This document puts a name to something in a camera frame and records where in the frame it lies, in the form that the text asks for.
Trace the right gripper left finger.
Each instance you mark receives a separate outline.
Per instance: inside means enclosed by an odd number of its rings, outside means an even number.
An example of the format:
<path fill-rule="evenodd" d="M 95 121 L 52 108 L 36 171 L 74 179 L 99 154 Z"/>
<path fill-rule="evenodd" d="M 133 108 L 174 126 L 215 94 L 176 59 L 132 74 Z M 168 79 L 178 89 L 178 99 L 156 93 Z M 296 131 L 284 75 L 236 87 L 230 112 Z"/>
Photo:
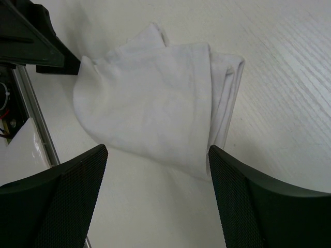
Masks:
<path fill-rule="evenodd" d="M 101 144 L 1 186 L 1 247 L 84 247 L 107 158 Z"/>

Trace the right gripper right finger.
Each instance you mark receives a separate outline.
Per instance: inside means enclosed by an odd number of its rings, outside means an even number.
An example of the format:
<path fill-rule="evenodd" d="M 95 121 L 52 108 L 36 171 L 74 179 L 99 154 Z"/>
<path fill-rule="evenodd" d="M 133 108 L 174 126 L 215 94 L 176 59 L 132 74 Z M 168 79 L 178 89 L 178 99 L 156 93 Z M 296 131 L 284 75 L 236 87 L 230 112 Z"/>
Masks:
<path fill-rule="evenodd" d="M 227 247 L 330 247 L 330 194 L 260 172 L 217 146 L 208 152 Z"/>

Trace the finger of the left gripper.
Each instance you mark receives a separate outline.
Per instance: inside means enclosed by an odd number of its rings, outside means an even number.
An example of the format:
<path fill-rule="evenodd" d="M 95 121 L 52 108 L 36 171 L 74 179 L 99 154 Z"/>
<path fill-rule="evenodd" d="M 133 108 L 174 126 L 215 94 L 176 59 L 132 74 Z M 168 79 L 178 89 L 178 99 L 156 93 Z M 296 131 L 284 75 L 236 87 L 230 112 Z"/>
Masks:
<path fill-rule="evenodd" d="M 57 48 L 64 57 L 61 67 L 36 66 L 36 72 L 41 74 L 77 75 L 80 60 L 61 42 L 51 23 L 49 11 L 41 4 L 29 2 L 29 21 L 47 40 Z"/>
<path fill-rule="evenodd" d="M 61 67 L 64 57 L 12 1 L 1 1 L 1 63 Z"/>

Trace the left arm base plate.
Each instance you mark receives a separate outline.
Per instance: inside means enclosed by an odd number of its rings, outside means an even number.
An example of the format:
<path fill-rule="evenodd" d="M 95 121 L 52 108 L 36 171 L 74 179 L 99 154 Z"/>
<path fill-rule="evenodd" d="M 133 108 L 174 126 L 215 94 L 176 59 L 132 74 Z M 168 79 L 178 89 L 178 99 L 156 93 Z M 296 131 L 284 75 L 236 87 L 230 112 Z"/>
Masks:
<path fill-rule="evenodd" d="M 1 140 L 9 144 L 28 120 L 28 114 L 11 68 L 1 66 Z"/>

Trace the white fabric skirt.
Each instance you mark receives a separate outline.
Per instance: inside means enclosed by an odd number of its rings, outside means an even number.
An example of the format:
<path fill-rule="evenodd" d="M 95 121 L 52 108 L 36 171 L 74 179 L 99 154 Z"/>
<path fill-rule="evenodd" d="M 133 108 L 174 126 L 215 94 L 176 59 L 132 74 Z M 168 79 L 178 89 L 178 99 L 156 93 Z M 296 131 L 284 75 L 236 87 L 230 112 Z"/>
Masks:
<path fill-rule="evenodd" d="M 210 180 L 207 153 L 225 145 L 244 65 L 205 42 L 167 45 L 151 23 L 101 58 L 82 57 L 74 112 L 95 141 Z"/>

